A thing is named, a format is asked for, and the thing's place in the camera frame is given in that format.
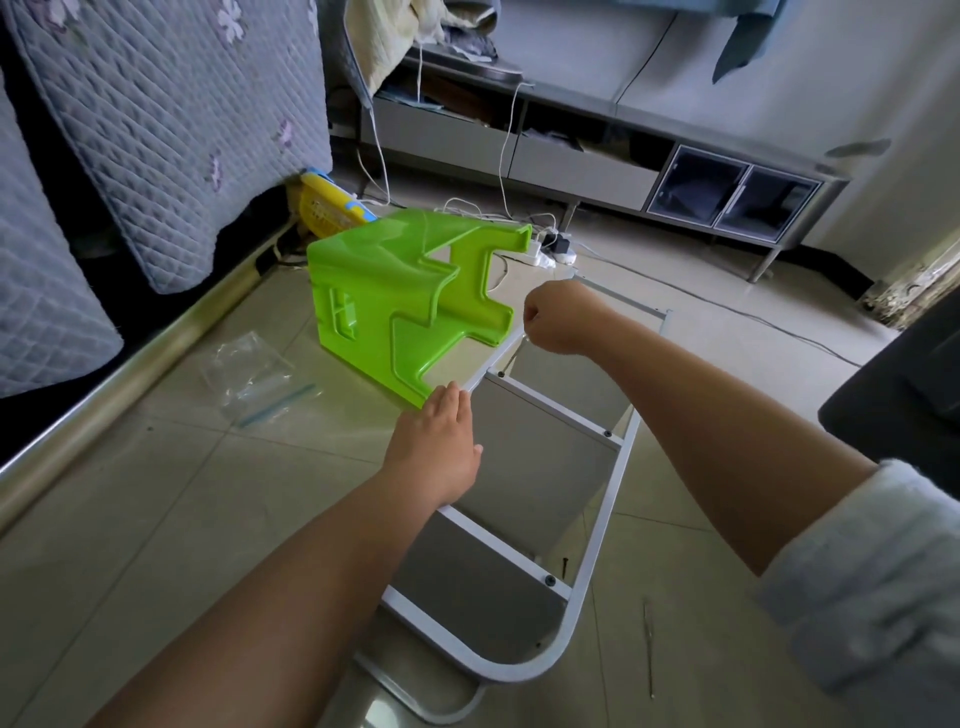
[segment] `gray quilted blanket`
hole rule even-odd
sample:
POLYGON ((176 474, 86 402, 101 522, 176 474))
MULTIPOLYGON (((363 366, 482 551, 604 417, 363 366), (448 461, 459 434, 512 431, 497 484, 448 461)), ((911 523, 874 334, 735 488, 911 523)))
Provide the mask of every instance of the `gray quilted blanket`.
POLYGON ((8 397, 92 372, 123 341, 70 254, 2 89, 0 159, 0 397, 8 397))
POLYGON ((153 288, 212 268, 265 189, 331 167, 315 0, 0 0, 153 288))

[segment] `floor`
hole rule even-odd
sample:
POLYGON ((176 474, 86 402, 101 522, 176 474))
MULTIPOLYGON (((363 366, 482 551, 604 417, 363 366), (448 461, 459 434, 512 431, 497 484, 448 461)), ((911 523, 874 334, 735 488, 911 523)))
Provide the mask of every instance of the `floor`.
MULTIPOLYGON (((484 209, 502 206, 498 191, 399 169, 391 183, 405 205, 439 206, 457 194, 484 209)), ((560 212, 510 202, 514 214, 560 212)), ((743 276, 755 255, 589 211, 578 212, 571 232, 602 255, 854 361, 865 362, 894 336, 820 276, 788 264, 775 263, 750 285, 743 276)), ((811 420, 854 371, 659 283, 582 256, 578 266, 639 301, 673 309, 670 338, 811 420)), ((494 295, 516 305, 549 275, 512 262, 494 295)), ((400 405, 319 347, 311 306, 303 271, 271 273, 0 541, 0 727, 82 725, 286 535, 375 472, 400 405), (249 330, 322 392, 273 423, 241 430, 221 413, 200 368, 217 346, 249 330)), ((475 352, 458 355, 469 362, 475 352)), ((547 568, 558 569, 562 558, 575 565, 593 514, 588 507, 571 526, 547 568)), ((754 582, 641 430, 569 649, 540 679, 491 688, 463 725, 846 724, 753 605, 754 582), (644 599, 656 629, 653 700, 644 599)), ((437 662, 380 616, 369 650, 389 652, 391 641, 424 653, 425 666, 437 662)), ((465 679, 445 664, 424 670, 434 696, 467 694, 465 679)), ((422 725, 357 667, 321 724, 422 725)))

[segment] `hand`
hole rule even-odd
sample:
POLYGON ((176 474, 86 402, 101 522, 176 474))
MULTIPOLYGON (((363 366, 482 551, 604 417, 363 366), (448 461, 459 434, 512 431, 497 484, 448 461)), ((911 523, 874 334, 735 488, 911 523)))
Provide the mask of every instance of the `hand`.
POLYGON ((577 280, 550 280, 527 294, 527 338, 553 353, 584 353, 590 334, 613 311, 577 280))
POLYGON ((439 508, 470 489, 482 452, 482 445, 473 444, 470 392, 451 381, 433 390, 422 410, 400 415, 383 470, 433 498, 439 508))

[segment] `yellow toy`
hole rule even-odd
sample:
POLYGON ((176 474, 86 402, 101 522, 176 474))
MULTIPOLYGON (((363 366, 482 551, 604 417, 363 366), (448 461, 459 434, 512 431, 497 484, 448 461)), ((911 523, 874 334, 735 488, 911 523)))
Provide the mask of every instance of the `yellow toy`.
POLYGON ((317 237, 323 239, 376 220, 363 203, 319 169, 307 169, 300 181, 300 219, 317 237))

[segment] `left hand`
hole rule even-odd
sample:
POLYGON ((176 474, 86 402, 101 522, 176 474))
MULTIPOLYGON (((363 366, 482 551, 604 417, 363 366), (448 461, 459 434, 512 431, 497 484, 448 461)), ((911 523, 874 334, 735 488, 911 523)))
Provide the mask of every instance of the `left hand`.
POLYGON ((400 415, 383 470, 423 492, 439 508, 470 489, 482 452, 482 445, 473 444, 470 392, 451 381, 437 387, 419 412, 400 415))

